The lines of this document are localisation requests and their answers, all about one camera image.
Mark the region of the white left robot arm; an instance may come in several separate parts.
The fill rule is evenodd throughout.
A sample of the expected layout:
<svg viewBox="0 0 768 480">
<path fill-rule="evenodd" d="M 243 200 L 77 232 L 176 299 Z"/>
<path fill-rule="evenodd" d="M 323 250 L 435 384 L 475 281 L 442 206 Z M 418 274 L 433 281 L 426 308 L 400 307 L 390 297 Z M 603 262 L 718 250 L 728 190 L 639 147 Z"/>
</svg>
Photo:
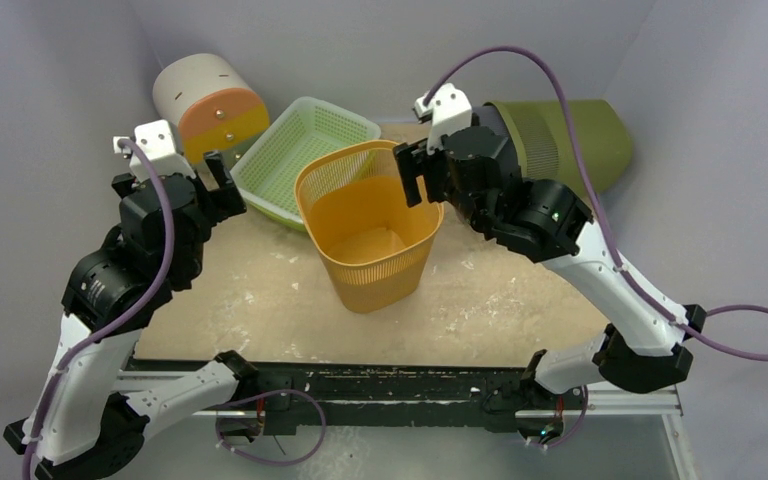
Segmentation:
<svg viewBox="0 0 768 480">
<path fill-rule="evenodd" d="M 224 403 L 244 409 L 257 399 L 256 368 L 233 351 L 158 387 L 129 394 L 114 388 L 154 313 L 200 275 L 212 229 L 246 210 L 221 154 L 204 159 L 217 183 L 212 190 L 182 173 L 113 180 L 120 220 L 73 269 L 40 400 L 4 430 L 23 458 L 24 478 L 107 478 L 185 417 Z"/>
</svg>

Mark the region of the yellow slatted waste basket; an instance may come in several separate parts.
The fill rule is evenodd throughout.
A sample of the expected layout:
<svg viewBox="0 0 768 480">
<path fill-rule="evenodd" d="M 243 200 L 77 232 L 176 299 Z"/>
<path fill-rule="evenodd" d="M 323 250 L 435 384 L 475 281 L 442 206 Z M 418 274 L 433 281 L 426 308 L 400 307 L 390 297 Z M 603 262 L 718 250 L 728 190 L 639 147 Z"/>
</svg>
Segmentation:
<svg viewBox="0 0 768 480">
<path fill-rule="evenodd" d="M 305 166 L 294 195 L 343 306 L 369 313 L 418 287 L 444 208 L 422 199 L 410 207 L 390 140 L 372 140 Z"/>
</svg>

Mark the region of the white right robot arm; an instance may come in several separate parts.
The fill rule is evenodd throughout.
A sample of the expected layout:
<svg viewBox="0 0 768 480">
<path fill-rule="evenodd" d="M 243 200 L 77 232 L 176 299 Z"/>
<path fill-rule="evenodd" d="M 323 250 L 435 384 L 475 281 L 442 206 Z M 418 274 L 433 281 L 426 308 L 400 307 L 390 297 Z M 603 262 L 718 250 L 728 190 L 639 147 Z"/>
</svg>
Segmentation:
<svg viewBox="0 0 768 480">
<path fill-rule="evenodd" d="M 590 208 L 560 182 L 523 177 L 512 153 L 506 137 L 483 126 L 443 136 L 439 149 L 424 141 L 393 149 L 408 206 L 450 203 L 486 240 L 555 273 L 607 318 L 580 346 L 535 353 L 521 381 L 524 399 L 544 407 L 599 381 L 638 394 L 685 381 L 693 363 L 685 330 L 700 330 L 705 311 L 664 300 L 661 314 L 649 305 L 623 276 L 651 296 L 659 290 L 610 256 Z"/>
</svg>

